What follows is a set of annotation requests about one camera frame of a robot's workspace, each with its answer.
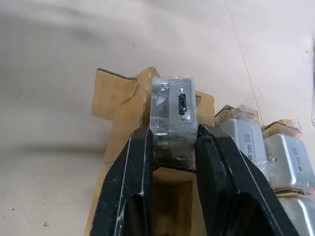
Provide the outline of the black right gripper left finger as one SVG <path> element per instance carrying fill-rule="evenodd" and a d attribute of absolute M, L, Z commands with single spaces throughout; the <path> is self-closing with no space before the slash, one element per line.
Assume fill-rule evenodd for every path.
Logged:
<path fill-rule="evenodd" d="M 153 139 L 147 126 L 134 130 L 103 181 L 90 235 L 151 236 Z"/>

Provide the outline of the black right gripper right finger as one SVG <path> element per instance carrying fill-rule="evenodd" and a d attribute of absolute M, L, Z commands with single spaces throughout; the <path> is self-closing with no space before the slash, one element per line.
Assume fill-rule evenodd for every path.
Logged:
<path fill-rule="evenodd" d="M 298 235 L 265 175 L 224 131 L 199 125 L 195 164 L 207 235 Z"/>

